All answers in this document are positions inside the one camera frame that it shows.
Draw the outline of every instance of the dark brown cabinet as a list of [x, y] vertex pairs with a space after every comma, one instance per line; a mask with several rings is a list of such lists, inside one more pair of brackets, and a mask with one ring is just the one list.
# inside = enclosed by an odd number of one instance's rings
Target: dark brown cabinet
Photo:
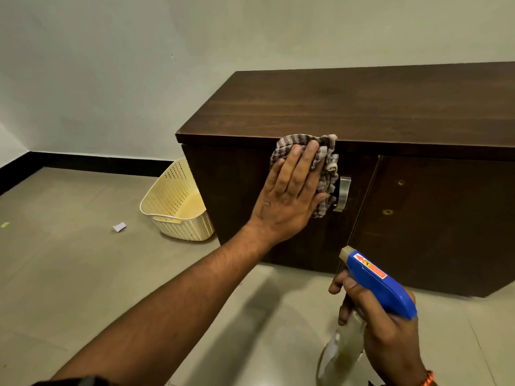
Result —
[[177, 140], [225, 243], [277, 139], [337, 134], [344, 211], [264, 261], [334, 273], [350, 244], [404, 285], [486, 296], [515, 280], [513, 103], [515, 63], [237, 72]]

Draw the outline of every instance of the white wall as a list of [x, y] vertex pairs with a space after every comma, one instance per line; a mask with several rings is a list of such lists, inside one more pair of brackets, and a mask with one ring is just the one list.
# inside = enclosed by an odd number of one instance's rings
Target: white wall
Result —
[[176, 159], [175, 131], [234, 70], [512, 61], [514, 16], [515, 0], [0, 0], [0, 121], [31, 150]]
[[0, 123], [0, 168], [27, 152], [28, 149]]

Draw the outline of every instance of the black baseboard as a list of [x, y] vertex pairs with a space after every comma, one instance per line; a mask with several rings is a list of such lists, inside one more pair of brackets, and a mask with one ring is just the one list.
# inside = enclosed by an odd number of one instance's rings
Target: black baseboard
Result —
[[28, 152], [0, 168], [0, 195], [43, 167], [159, 177], [173, 161]]

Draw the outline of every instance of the transparent bottle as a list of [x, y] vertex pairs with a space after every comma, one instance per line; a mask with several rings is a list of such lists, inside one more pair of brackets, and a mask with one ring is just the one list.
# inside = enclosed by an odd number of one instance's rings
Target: transparent bottle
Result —
[[352, 311], [347, 325], [338, 326], [318, 360], [317, 386], [341, 386], [364, 351], [365, 321]]

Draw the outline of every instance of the blue spray nozzle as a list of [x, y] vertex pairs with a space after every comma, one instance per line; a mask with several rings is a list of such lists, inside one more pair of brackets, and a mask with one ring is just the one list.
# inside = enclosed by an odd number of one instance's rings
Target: blue spray nozzle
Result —
[[340, 259], [349, 268], [352, 278], [370, 290], [387, 313], [397, 314], [409, 320], [417, 315], [415, 303], [404, 287], [356, 249], [351, 246], [344, 247], [340, 252]]

